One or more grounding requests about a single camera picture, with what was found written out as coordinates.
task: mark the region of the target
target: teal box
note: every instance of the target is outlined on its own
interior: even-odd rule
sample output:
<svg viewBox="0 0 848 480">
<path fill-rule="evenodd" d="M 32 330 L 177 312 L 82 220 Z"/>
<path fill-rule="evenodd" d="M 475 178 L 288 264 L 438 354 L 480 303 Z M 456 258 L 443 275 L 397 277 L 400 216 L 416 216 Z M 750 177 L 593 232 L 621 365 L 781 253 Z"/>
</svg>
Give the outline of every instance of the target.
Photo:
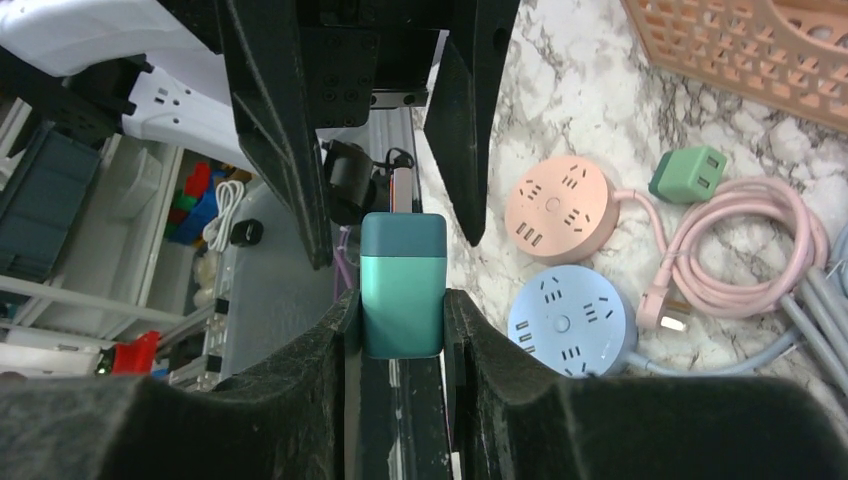
<svg viewBox="0 0 848 480">
<path fill-rule="evenodd" d="M 365 353 L 424 358 L 444 345 L 447 227 L 441 215 L 371 213 L 360 250 Z"/>
</svg>

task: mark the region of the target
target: white container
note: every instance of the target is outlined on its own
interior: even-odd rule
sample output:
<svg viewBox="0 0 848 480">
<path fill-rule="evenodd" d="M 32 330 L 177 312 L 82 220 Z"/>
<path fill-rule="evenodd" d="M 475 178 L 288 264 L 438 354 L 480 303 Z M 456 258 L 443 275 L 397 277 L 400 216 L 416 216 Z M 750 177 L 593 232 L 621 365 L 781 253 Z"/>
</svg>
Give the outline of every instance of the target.
<svg viewBox="0 0 848 480">
<path fill-rule="evenodd" d="M 132 220 L 141 213 L 159 188 L 162 162 L 150 155 L 146 148 L 142 148 L 132 162 L 113 165 L 112 168 L 121 169 L 117 175 L 118 189 L 112 218 Z"/>
</svg>

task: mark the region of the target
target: coiled pink cable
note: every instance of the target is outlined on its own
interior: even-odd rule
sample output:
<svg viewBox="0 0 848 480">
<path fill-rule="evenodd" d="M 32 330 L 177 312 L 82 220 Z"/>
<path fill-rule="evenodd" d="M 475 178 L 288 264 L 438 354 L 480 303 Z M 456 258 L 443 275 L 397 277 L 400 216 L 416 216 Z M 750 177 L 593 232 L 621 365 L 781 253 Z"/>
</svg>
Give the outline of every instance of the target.
<svg viewBox="0 0 848 480">
<path fill-rule="evenodd" d="M 656 208 L 645 195 L 620 190 L 614 198 L 641 203 L 651 219 L 663 254 L 653 290 L 664 291 L 673 280 L 687 302 L 714 317 L 744 318 L 773 311 L 779 308 L 780 297 L 795 287 L 810 265 L 823 267 L 827 262 L 828 239 L 821 220 L 792 187 L 780 180 L 757 177 L 722 183 L 709 202 L 694 205 L 686 212 L 670 243 Z M 773 280 L 753 286 L 717 280 L 704 271 L 697 258 L 698 245 L 706 231 L 720 220 L 743 214 L 773 218 L 783 223 L 795 239 L 786 270 Z"/>
</svg>

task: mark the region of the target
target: green adapter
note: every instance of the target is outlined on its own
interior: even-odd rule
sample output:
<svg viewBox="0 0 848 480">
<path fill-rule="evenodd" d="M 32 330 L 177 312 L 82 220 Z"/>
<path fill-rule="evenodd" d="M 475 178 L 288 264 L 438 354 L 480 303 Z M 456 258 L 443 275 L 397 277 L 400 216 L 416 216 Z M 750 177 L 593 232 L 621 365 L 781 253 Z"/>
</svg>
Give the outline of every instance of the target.
<svg viewBox="0 0 848 480">
<path fill-rule="evenodd" d="M 648 191 L 668 203 L 706 202 L 713 197 L 727 158 L 711 147 L 666 152 L 654 172 Z"/>
</svg>

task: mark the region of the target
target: gray storage bin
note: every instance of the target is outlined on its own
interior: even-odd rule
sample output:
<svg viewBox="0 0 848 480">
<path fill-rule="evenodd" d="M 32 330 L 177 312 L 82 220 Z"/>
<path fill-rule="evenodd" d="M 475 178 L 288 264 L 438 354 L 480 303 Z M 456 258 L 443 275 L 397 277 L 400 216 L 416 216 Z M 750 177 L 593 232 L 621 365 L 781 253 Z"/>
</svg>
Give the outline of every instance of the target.
<svg viewBox="0 0 848 480">
<path fill-rule="evenodd" d="M 100 154 L 42 125 L 0 193 L 0 274 L 43 282 L 85 200 Z M 0 292 L 0 302 L 24 295 Z"/>
</svg>

